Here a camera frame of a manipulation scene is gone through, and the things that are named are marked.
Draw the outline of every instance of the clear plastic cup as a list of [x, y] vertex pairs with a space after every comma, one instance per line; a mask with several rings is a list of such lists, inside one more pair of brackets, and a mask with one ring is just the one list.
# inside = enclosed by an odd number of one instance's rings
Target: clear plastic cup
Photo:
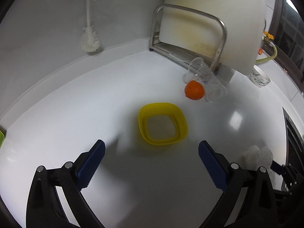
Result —
[[193, 59], [189, 64], [188, 72], [185, 75], [184, 81], [186, 84], [190, 81], [199, 82], [205, 89], [204, 97], [209, 103], [227, 95], [226, 88], [220, 83], [201, 57]]

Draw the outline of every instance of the plastic bag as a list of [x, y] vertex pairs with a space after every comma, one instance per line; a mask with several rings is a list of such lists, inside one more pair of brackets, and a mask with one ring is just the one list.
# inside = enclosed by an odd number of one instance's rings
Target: plastic bag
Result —
[[269, 147], [265, 146], [261, 150], [258, 146], [253, 145], [243, 153], [245, 166], [247, 170], [257, 170], [259, 167], [263, 166], [267, 169], [272, 187], [275, 187], [276, 177], [274, 172], [270, 169], [273, 154]]
[[208, 103], [212, 103], [228, 93], [201, 57], [195, 58], [190, 63], [188, 73], [185, 76], [186, 83], [193, 80], [199, 82], [204, 87], [204, 97]]

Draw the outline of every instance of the white cutting board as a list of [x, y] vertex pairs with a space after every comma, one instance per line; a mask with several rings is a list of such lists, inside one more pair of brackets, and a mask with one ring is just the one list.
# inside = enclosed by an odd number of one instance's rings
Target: white cutting board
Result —
[[[210, 13], [226, 25], [228, 36], [219, 61], [242, 74], [250, 74], [261, 44], [265, 19], [265, 0], [165, 0]], [[213, 58], [222, 38], [214, 20], [165, 8], [160, 30], [162, 42]]]

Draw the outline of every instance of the yellow hose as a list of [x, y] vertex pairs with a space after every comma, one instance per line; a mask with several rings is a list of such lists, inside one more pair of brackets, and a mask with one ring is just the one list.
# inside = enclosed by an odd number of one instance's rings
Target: yellow hose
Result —
[[264, 62], [270, 61], [272, 59], [275, 59], [278, 55], [278, 51], [277, 51], [277, 47], [275, 46], [275, 44], [273, 44], [272, 47], [273, 47], [273, 55], [266, 57], [266, 58], [256, 60], [255, 64], [260, 64], [260, 63], [264, 63]]

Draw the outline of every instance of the yellow plastic lid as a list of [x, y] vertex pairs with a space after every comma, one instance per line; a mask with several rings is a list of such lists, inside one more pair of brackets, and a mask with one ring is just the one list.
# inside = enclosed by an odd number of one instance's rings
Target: yellow plastic lid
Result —
[[[174, 137], [159, 140], [150, 137], [147, 119], [157, 115], [167, 115], [171, 118], [176, 130]], [[179, 142], [183, 140], [188, 133], [187, 122], [182, 111], [176, 105], [170, 103], [153, 103], [143, 106], [138, 114], [138, 125], [144, 140], [154, 146], [164, 146]]]

